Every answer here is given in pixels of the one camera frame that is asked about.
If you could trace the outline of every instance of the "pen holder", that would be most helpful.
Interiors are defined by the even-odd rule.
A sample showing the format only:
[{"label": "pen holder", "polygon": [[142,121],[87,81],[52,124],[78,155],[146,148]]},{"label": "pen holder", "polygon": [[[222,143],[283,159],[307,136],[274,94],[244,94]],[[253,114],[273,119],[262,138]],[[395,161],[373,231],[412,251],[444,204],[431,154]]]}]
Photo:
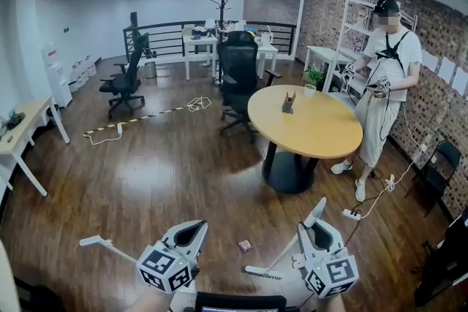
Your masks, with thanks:
[{"label": "pen holder", "polygon": [[283,103],[283,108],[282,108],[283,113],[289,113],[291,115],[294,113],[294,110],[293,110],[294,101],[295,101],[295,93],[294,95],[292,95],[292,98],[288,98],[288,97],[284,98],[284,103]]}]

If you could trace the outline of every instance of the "table pedestal base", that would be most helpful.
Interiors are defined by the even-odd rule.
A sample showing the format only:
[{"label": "table pedestal base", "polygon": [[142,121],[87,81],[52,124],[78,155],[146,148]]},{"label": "table pedestal base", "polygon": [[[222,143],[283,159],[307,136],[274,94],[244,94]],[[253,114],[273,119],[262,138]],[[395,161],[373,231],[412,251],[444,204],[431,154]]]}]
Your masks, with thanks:
[{"label": "table pedestal base", "polygon": [[314,182],[314,169],[318,159],[301,157],[290,152],[275,153],[276,145],[270,142],[268,154],[262,165],[262,175],[267,184],[283,194],[300,194]]}]

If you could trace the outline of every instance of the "white shorts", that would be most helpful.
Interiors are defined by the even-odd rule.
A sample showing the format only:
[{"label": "white shorts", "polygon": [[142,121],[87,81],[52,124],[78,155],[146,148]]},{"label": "white shorts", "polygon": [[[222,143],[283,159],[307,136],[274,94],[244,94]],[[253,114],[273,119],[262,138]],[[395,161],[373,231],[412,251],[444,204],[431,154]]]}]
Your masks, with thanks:
[{"label": "white shorts", "polygon": [[400,103],[388,98],[376,98],[371,90],[367,90],[355,108],[354,114],[363,127],[359,157],[371,168],[379,161],[388,133],[398,116]]}]

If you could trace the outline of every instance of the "yellow black caution tape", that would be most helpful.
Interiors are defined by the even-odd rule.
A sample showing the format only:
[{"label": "yellow black caution tape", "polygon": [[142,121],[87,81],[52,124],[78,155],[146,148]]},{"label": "yellow black caution tape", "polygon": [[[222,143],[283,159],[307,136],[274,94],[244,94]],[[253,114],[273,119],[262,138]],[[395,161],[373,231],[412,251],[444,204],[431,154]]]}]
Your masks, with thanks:
[{"label": "yellow black caution tape", "polygon": [[[152,118],[152,117],[156,117],[156,116],[159,116],[159,115],[164,115],[166,113],[175,112],[177,110],[185,110],[185,108],[186,107],[176,107],[176,108],[173,108],[172,110],[163,110],[162,112],[156,113],[155,115],[147,115],[147,116],[143,116],[143,117],[139,117],[139,118],[133,118],[132,120],[121,122],[121,124],[124,125],[126,123],[134,123],[134,122],[138,122],[138,121],[141,121],[141,120],[146,120],[147,118]],[[101,132],[102,130],[106,130],[106,129],[112,129],[112,128],[115,128],[115,127],[117,127],[117,123],[112,123],[111,125],[103,126],[102,128],[97,128],[95,130],[90,130],[89,132],[85,132],[85,133],[83,133],[83,136],[86,137],[86,135],[90,135],[90,134],[93,134],[95,132]]]}]

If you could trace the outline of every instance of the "white sneakers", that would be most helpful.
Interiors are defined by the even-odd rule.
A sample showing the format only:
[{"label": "white sneakers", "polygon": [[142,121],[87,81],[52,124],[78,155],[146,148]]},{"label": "white sneakers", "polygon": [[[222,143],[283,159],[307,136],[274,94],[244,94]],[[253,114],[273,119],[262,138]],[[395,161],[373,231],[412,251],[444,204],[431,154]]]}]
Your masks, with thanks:
[{"label": "white sneakers", "polygon": [[[331,172],[334,175],[340,175],[347,170],[352,169],[352,163],[348,160],[344,160],[339,164],[335,164],[331,167]],[[362,203],[366,199],[366,182],[359,180],[359,178],[354,182],[356,186],[356,200]]]},{"label": "white sneakers", "polygon": [[366,200],[366,182],[363,182],[358,178],[354,181],[354,184],[356,186],[356,200],[359,203],[362,203],[364,200]]},{"label": "white sneakers", "polygon": [[351,170],[352,169],[352,163],[350,163],[348,160],[344,160],[343,162],[339,164],[335,164],[331,167],[331,172],[334,175],[340,175],[346,170]]}]

